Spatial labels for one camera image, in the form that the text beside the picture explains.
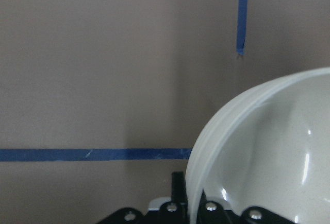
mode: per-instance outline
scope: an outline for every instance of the white bowl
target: white bowl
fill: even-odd
[[[187,172],[195,224],[201,193],[236,214],[261,206],[299,222],[330,220],[330,68],[256,86],[201,132]]]

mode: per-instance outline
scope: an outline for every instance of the screw head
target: screw head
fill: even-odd
[[[205,208],[208,210],[208,211],[214,211],[214,210],[217,210],[217,205],[214,203],[214,202],[207,202],[205,204]]]
[[[136,214],[134,214],[132,211],[128,212],[125,216],[124,219],[126,221],[131,221],[131,220],[135,220],[136,218]]]
[[[175,211],[177,211],[177,205],[175,202],[170,202],[167,204],[166,209],[169,212],[175,212]]]
[[[258,210],[250,210],[249,216],[251,217],[251,219],[254,219],[254,220],[261,220],[262,219],[262,214]]]

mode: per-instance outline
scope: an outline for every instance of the gray wall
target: gray wall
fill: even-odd
[[[330,0],[249,0],[243,59],[237,2],[0,0],[0,148],[191,147],[240,92],[330,65]],[[146,210],[186,163],[0,163],[0,219]]]

